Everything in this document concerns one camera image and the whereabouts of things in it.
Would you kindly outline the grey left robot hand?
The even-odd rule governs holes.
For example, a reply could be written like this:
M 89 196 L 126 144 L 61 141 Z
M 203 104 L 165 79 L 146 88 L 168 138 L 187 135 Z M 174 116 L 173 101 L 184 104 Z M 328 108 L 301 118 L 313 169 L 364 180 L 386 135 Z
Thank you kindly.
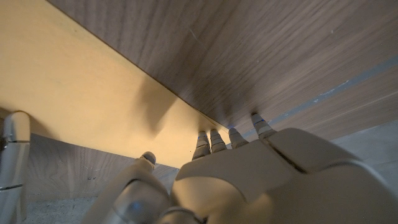
M 199 132 L 192 160 L 171 190 L 144 153 L 102 191 L 84 223 L 396 223 L 397 196 L 343 148 L 296 128 L 272 129 L 251 116 L 247 141 L 229 130 Z

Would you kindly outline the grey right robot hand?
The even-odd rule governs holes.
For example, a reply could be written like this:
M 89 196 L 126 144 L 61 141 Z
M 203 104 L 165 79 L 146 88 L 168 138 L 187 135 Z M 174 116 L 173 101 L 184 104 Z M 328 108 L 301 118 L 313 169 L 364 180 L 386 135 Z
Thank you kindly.
M 30 118 L 23 111 L 9 114 L 1 136 L 1 223 L 26 219 L 26 173 L 30 151 Z

